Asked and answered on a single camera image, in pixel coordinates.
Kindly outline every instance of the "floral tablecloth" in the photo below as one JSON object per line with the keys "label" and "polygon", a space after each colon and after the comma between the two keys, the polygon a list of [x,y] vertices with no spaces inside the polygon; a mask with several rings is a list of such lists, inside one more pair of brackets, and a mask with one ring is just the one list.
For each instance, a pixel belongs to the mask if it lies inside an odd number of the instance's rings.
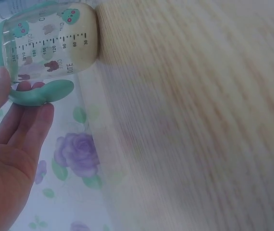
{"label": "floral tablecloth", "polygon": [[[100,112],[87,110],[75,76],[76,90],[54,103],[55,119],[43,145],[28,203],[10,231],[112,231],[101,189],[104,179],[89,120]],[[9,110],[0,110],[0,122]]]}

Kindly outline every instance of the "hand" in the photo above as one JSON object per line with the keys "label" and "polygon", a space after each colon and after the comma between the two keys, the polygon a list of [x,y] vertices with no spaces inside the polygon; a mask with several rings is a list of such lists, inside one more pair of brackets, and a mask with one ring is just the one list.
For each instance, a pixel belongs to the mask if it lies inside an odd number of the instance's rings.
{"label": "hand", "polygon": [[[33,88],[42,87],[36,83]],[[30,90],[22,82],[18,90]],[[0,68],[0,108],[10,92],[8,71]],[[22,107],[13,104],[0,124],[0,231],[13,225],[29,197],[43,142],[51,127],[54,108]]]}

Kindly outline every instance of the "baby bottle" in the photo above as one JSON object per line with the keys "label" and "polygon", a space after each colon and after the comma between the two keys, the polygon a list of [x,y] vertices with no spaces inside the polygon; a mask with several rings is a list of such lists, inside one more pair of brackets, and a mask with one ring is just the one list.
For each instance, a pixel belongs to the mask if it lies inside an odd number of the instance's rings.
{"label": "baby bottle", "polygon": [[[0,23],[0,66],[16,84],[75,74],[90,67],[98,52],[96,14],[85,3],[47,1]],[[39,106],[60,100],[73,91],[68,80],[40,89],[11,90],[16,104]]]}

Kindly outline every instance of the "wood grain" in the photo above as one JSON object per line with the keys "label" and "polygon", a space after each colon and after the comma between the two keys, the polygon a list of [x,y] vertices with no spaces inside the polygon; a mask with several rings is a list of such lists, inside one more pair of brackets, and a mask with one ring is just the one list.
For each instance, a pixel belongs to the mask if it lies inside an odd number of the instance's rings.
{"label": "wood grain", "polygon": [[100,112],[117,231],[274,231],[274,6],[262,2],[96,8],[99,60],[80,83]]}

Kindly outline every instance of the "mint green handle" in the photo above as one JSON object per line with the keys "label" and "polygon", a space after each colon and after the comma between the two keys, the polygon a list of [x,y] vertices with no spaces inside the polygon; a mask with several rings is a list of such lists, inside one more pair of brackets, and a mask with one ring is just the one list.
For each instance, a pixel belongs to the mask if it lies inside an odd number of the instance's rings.
{"label": "mint green handle", "polygon": [[30,91],[11,90],[9,99],[22,106],[41,106],[63,99],[74,90],[74,83],[69,80],[56,80],[45,84],[42,88]]}

